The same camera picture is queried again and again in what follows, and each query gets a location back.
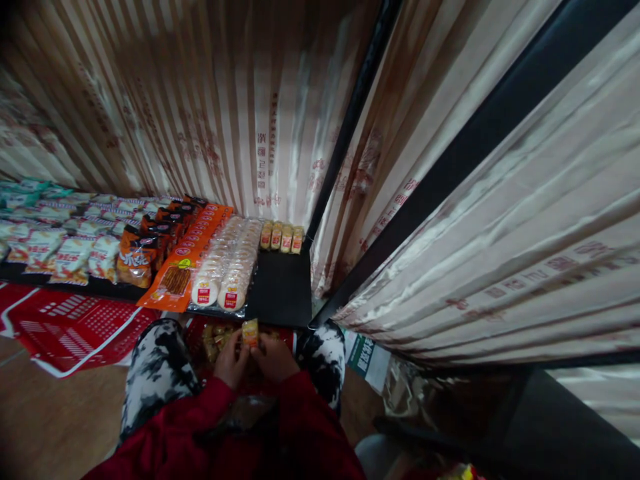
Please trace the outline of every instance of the black and white pants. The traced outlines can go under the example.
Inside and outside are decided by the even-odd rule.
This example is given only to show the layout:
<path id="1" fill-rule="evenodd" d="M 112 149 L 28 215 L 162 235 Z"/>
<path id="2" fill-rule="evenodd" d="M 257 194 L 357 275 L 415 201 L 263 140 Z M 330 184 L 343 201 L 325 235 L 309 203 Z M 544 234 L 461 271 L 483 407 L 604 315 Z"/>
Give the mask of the black and white pants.
<path id="1" fill-rule="evenodd" d="M 152 323 L 138 339 L 127 374 L 119 444 L 166 404 L 200 392 L 181 332 L 178 322 L 165 318 Z M 316 331 L 302 332 L 295 352 L 318 394 L 339 415 L 345 380 L 345 338 L 340 328 L 328 321 Z"/>

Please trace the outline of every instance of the person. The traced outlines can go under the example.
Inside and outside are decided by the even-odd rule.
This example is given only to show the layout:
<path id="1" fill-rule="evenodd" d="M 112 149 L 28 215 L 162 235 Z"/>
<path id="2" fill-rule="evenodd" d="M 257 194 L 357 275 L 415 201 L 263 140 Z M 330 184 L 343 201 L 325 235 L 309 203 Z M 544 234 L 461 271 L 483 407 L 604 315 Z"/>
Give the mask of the person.
<path id="1" fill-rule="evenodd" d="M 336 414 L 345 364 L 340 329 L 328 323 L 303 334 L 298 362 L 265 334 L 262 349 L 244 346 L 236 356 L 240 334 L 202 388 L 178 323 L 162 319 L 147 328 L 131 358 L 119 446 L 85 478 L 364 479 Z M 223 417 L 249 357 L 279 394 L 276 407 L 243 431 Z"/>

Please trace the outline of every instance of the black pole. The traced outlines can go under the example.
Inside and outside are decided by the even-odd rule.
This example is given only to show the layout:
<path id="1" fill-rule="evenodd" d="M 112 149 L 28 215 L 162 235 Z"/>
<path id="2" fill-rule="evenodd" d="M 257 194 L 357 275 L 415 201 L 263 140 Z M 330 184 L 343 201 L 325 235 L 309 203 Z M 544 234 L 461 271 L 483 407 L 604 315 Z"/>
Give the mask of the black pole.
<path id="1" fill-rule="evenodd" d="M 309 324 L 318 328 L 608 34 L 638 0 L 565 0 Z"/>
<path id="2" fill-rule="evenodd" d="M 311 248 L 311 244 L 315 239 L 315 234 L 318 232 L 320 221 L 325 214 L 331 191 L 342 167 L 342 162 L 345 159 L 353 132 L 360 119 L 362 108 L 365 106 L 369 90 L 375 78 L 375 74 L 378 71 L 378 65 L 385 53 L 389 37 L 395 25 L 395 20 L 402 6 L 402 0 L 382 0 L 380 4 L 380 10 L 375 20 L 371 39 L 369 40 L 369 46 L 367 48 L 367 54 L 360 66 L 360 72 L 358 78 L 351 92 L 351 98 L 347 106 L 347 112 L 345 113 L 345 119 L 340 127 L 340 133 L 335 141 L 335 147 L 331 154 L 331 160 L 327 168 L 327 174 L 322 182 L 322 188 L 320 188 L 320 194 L 318 200 L 313 209 L 313 215 L 311 216 L 311 222 L 307 229 L 307 236 L 305 239 L 304 248 L 307 250 Z"/>

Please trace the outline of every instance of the curtain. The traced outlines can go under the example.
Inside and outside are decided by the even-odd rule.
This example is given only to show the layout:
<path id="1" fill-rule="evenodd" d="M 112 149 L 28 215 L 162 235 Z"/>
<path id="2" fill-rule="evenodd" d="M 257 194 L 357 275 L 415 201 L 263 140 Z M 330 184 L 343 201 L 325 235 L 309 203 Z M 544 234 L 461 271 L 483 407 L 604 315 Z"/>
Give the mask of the curtain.
<path id="1" fill-rule="evenodd" d="M 316 236 L 316 296 L 342 281 L 558 4 L 404 2 Z"/>
<path id="2" fill-rule="evenodd" d="M 309 221 L 378 0 L 21 2 L 0 171 Z"/>
<path id="3" fill-rule="evenodd" d="M 637 347 L 639 27 L 637 7 L 335 318 L 431 365 Z"/>

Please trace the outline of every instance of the floor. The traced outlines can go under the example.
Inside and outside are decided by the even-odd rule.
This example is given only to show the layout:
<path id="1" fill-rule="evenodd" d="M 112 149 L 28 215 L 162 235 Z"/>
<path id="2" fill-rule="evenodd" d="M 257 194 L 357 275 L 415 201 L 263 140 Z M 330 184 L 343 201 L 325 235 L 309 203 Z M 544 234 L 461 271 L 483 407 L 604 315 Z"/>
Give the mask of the floor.
<path id="1" fill-rule="evenodd" d="M 0 477 L 77 479 L 104 459 L 117 440 L 126 374 L 103 367 L 58 380 L 0 337 Z M 347 369 L 341 423 L 349 442 L 373 433 L 383 412 L 380 396 Z"/>

